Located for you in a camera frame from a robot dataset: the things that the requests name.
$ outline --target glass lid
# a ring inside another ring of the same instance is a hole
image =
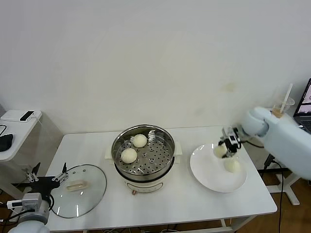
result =
[[[75,166],[67,171],[68,179],[53,189],[53,212],[65,218],[79,217],[101,201],[106,190],[106,176],[94,165]]]

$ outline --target white plate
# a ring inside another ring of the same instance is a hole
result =
[[[199,146],[192,153],[190,167],[196,179],[205,187],[222,193],[238,190],[246,181],[247,172],[241,159],[239,172],[229,172],[224,167],[224,159],[213,154],[213,144]]]

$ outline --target laptop screen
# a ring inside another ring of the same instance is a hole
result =
[[[311,116],[311,79],[309,79],[294,116]]]

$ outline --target steamed bun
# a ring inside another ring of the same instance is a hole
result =
[[[218,158],[222,158],[227,153],[227,147],[222,143],[220,146],[217,146],[213,152]]]
[[[137,134],[133,137],[132,142],[137,148],[144,147],[147,144],[147,138],[145,135]]]
[[[132,148],[127,148],[121,153],[121,160],[126,164],[131,164],[137,159],[137,153]]]
[[[241,165],[236,159],[228,158],[225,159],[225,169],[232,173],[239,172],[241,170]]]

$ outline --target wooden floor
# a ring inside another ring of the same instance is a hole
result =
[[[278,184],[278,180],[274,174],[265,174],[264,181],[266,185]],[[282,201],[282,222],[281,222],[281,232],[282,233],[307,233],[311,232],[311,186],[308,186],[306,180],[300,179],[292,186],[294,192],[296,193],[300,205],[292,206],[288,200],[286,194],[283,194]],[[278,209],[280,202],[280,194],[272,194]],[[7,200],[12,200],[12,198],[3,193],[0,195],[0,201],[5,202]],[[5,209],[0,209],[0,218],[6,218],[10,214],[10,211]],[[238,230],[238,233],[277,233],[278,232],[278,218],[279,210],[271,215],[258,216],[244,227]],[[194,223],[183,223],[183,224],[172,224],[172,225],[162,225],[162,226],[150,226],[141,227],[142,230],[150,231],[151,233],[159,233],[162,230],[175,229],[178,231],[187,230],[197,230],[205,228],[220,227],[219,221],[207,221],[207,222],[194,222]],[[8,232],[11,227],[5,228],[4,232]],[[122,233],[130,233],[129,229],[117,229],[117,231]],[[101,230],[89,231],[91,233],[101,233]],[[131,228],[131,233],[140,233],[140,229]]]

